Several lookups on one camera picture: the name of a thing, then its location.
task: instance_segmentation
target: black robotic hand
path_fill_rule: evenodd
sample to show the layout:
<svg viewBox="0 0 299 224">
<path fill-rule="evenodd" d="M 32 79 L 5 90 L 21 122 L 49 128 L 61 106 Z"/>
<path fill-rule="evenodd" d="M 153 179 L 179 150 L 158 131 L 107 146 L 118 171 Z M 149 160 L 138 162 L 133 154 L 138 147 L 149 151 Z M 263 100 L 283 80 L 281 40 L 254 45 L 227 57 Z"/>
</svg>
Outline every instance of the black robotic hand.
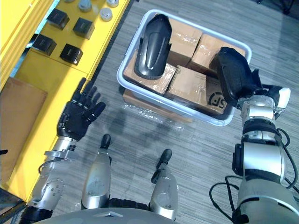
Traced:
<svg viewBox="0 0 299 224">
<path fill-rule="evenodd" d="M 71 100 L 66 103 L 57 125 L 58 136 L 79 141 L 85 136 L 88 126 L 105 109 L 105 103 L 97 103 L 100 94 L 94 96 L 97 87 L 92 87 L 92 82 L 88 82 L 83 92 L 80 92 L 85 82 L 86 78 L 82 78 Z"/>
</svg>

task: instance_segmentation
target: black cable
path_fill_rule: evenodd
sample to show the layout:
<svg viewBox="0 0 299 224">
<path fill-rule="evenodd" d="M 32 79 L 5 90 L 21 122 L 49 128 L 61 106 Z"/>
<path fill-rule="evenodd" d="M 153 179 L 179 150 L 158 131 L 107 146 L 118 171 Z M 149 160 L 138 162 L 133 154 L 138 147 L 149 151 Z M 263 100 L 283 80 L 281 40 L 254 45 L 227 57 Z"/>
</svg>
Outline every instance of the black cable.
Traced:
<svg viewBox="0 0 299 224">
<path fill-rule="evenodd" d="M 64 160 L 67 160 L 67 159 L 63 159 L 63 158 L 55 158 L 53 160 L 49 160 L 49 161 L 46 161 L 44 162 L 42 165 L 39 166 L 38 168 L 38 172 L 39 174 L 41 174 L 41 168 L 44 167 L 45 165 L 49 164 L 49 163 L 52 163 L 52 162 L 58 162 L 58 161 L 64 161 Z"/>
<path fill-rule="evenodd" d="M 285 146 L 285 147 L 288 147 L 288 145 L 289 145 L 290 142 L 291 142 L 291 139 L 290 139 L 288 133 L 287 133 L 284 129 L 281 129 L 281 128 L 278 128 L 278 129 L 276 129 L 276 130 L 277 130 L 278 132 L 281 131 L 281 132 L 285 135 L 287 142 L 284 144 L 284 146 Z"/>
<path fill-rule="evenodd" d="M 218 211 L 221 212 L 226 218 L 228 218 L 231 222 L 233 222 L 233 219 L 219 207 L 219 205 L 214 201 L 214 199 L 213 199 L 213 197 L 212 197 L 212 191 L 213 191 L 214 187 L 216 187 L 216 186 L 218 186 L 218 185 L 222 185 L 222 184 L 227 185 L 226 182 L 220 182 L 220 183 L 216 183 L 216 184 L 214 184 L 214 185 L 210 188 L 209 196 L 210 196 L 210 199 L 211 199 L 211 201 L 212 201 L 213 206 L 214 206 L 216 209 L 218 209 Z M 228 184 L 229 184 L 229 186 L 232 186 L 233 188 L 239 190 L 239 187 L 238 187 L 238 186 L 236 186 L 236 185 L 234 185 L 234 184 L 231 184 L 231 183 L 228 183 Z"/>
<path fill-rule="evenodd" d="M 232 208 L 232 211 L 234 212 L 235 211 L 235 206 L 234 206 L 234 202 L 233 202 L 233 198 L 232 198 L 232 192 L 230 190 L 230 186 L 229 186 L 229 182 L 228 182 L 229 177 L 237 178 L 237 179 L 242 179 L 242 178 L 239 177 L 239 176 L 234 176 L 234 175 L 229 175 L 229 176 L 224 177 L 225 183 L 226 183 L 226 186 L 227 186 L 227 189 L 228 189 L 228 198 L 229 198 L 230 207 Z"/>
<path fill-rule="evenodd" d="M 292 183 L 289 183 L 289 186 L 286 187 L 287 189 L 290 189 L 290 188 L 293 188 L 293 187 L 295 186 L 295 184 L 296 184 L 296 182 L 297 182 L 297 180 L 298 180 L 298 170 L 297 170 L 296 164 L 295 164 L 295 162 L 294 162 L 292 156 L 290 155 L 288 149 L 286 148 L 286 147 L 290 144 L 290 142 L 291 142 L 288 133 L 287 133 L 285 130 L 281 129 L 281 128 L 278 128 L 277 131 L 278 131 L 278 132 L 281 131 L 281 132 L 285 135 L 285 137 L 286 137 L 286 139 L 287 139 L 287 142 L 286 142 L 285 144 L 284 144 L 284 143 L 282 143 L 282 144 L 283 144 L 283 148 L 284 148 L 284 150 L 285 150 L 285 153 L 286 153 L 286 155 L 289 157 L 289 160 L 290 160 L 290 162 L 291 162 L 291 164 L 292 164 L 292 166 L 293 166 L 293 169 L 294 169 L 294 180 L 293 180 Z"/>
<path fill-rule="evenodd" d="M 288 184 L 291 184 L 291 181 L 288 178 L 285 178 L 285 181 L 288 182 Z M 293 189 L 299 194 L 299 189 L 293 186 Z"/>
</svg>

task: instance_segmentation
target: gray cylindrical object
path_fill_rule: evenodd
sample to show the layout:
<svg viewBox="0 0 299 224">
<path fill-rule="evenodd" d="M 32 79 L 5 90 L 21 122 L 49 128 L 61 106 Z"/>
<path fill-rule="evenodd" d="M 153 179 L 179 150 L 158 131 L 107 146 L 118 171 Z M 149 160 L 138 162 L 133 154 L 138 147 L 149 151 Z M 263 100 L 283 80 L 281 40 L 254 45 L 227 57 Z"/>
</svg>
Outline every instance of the gray cylindrical object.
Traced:
<svg viewBox="0 0 299 224">
<path fill-rule="evenodd" d="M 112 11 L 110 8 L 102 8 L 100 10 L 100 17 L 103 21 L 108 22 L 112 19 Z"/>
<path fill-rule="evenodd" d="M 92 4 L 91 4 L 90 0 L 81 0 L 78 3 L 78 7 L 82 12 L 86 13 L 92 9 Z"/>
<path fill-rule="evenodd" d="M 119 4 L 119 0 L 106 0 L 106 2 L 111 8 L 115 8 Z"/>
</svg>

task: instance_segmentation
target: plastic bin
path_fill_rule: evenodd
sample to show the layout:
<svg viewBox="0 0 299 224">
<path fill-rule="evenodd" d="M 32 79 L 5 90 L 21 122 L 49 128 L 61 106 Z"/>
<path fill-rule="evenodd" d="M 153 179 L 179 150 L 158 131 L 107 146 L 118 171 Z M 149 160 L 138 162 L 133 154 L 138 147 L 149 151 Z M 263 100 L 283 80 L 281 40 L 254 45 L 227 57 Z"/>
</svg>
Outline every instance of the plastic bin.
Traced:
<svg viewBox="0 0 299 224">
<path fill-rule="evenodd" d="M 204 113 L 201 113 L 197 110 L 194 110 L 192 108 L 183 106 L 181 104 L 178 104 L 176 102 L 173 102 L 170 99 L 167 99 L 163 96 L 160 96 L 158 94 L 155 94 L 149 90 L 143 89 L 140 86 L 137 86 L 129 81 L 127 81 L 124 76 L 123 76 L 123 72 L 127 66 L 127 64 L 129 63 L 131 57 L 133 56 L 134 50 L 138 48 L 139 46 L 139 41 L 140 41 L 140 37 L 143 35 L 145 27 L 147 25 L 147 23 L 156 15 L 156 14 L 164 14 L 166 16 L 168 16 L 169 18 L 173 18 L 175 20 L 178 20 L 180 22 L 186 23 L 190 26 L 193 26 L 195 28 L 198 28 L 200 30 L 202 30 L 202 32 L 204 34 L 209 34 L 212 35 L 214 37 L 217 37 L 218 39 L 224 40 L 228 43 L 231 43 L 239 48 L 242 48 L 245 50 L 245 57 L 248 61 L 248 63 L 250 62 L 251 59 L 251 55 L 252 55 L 252 51 L 250 49 L 250 47 L 248 45 L 246 45 L 245 43 L 242 43 L 240 41 L 237 41 L 233 38 L 230 38 L 228 36 L 222 35 L 220 33 L 217 33 L 215 31 L 212 31 L 208 28 L 202 27 L 200 25 L 197 25 L 195 23 L 189 22 L 187 20 L 184 20 L 180 17 L 177 17 L 175 15 L 171 15 L 167 12 L 161 11 L 161 10 L 157 10 L 157 9 L 152 9 L 150 11 L 148 11 L 142 18 L 139 27 L 137 28 L 135 35 L 133 36 L 133 39 L 128 47 L 128 50 L 124 56 L 123 61 L 121 62 L 121 65 L 117 71 L 117 81 L 119 82 L 120 85 L 122 85 L 123 87 L 125 87 L 126 89 L 129 89 L 132 91 L 132 93 L 134 94 L 135 97 L 151 102 L 157 106 L 163 107 L 165 109 L 168 109 L 170 111 L 173 111 L 181 116 L 184 117 L 190 117 L 193 119 L 200 119 L 202 121 L 208 122 L 210 124 L 216 125 L 216 126 L 225 126 L 228 125 L 234 115 L 235 112 L 235 108 L 227 105 L 227 108 L 224 112 L 223 115 L 216 115 L 216 116 L 208 116 Z"/>
</svg>

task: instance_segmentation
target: taped cardboard box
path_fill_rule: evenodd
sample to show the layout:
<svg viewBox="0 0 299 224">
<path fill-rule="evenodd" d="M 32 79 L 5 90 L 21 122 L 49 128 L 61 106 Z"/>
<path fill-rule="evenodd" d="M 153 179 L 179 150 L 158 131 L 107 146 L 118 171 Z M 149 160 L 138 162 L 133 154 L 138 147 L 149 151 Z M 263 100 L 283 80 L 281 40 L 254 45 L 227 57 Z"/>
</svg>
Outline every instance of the taped cardboard box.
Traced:
<svg viewBox="0 0 299 224">
<path fill-rule="evenodd" d="M 167 63 L 173 66 L 186 66 L 191 60 L 202 31 L 192 26 L 169 18 L 172 33 L 170 38 L 171 49 Z"/>
<path fill-rule="evenodd" d="M 128 63 L 128 65 L 123 73 L 125 79 L 127 79 L 128 81 L 130 81 L 132 83 L 137 84 L 138 86 L 141 86 L 142 88 L 145 88 L 147 90 L 155 92 L 159 95 L 164 95 L 177 68 L 167 63 L 164 73 L 159 79 L 148 80 L 148 79 L 138 76 L 134 72 L 134 65 L 135 65 L 136 57 L 137 57 L 137 51 L 134 52 L 130 62 Z"/>
<path fill-rule="evenodd" d="M 9 78 L 0 95 L 1 181 L 9 180 L 23 145 L 31 131 L 47 93 L 20 80 Z"/>
<path fill-rule="evenodd" d="M 221 47 L 234 48 L 241 55 L 245 56 L 245 50 L 225 41 L 219 40 L 213 36 L 203 34 L 200 38 L 191 61 L 187 65 L 187 68 L 203 73 L 205 75 L 217 77 L 216 71 L 210 68 L 210 63 L 213 60 L 214 56 L 220 51 Z"/>
<path fill-rule="evenodd" d="M 206 114 L 223 114 L 227 103 L 218 79 L 178 66 L 165 96 Z"/>
</svg>

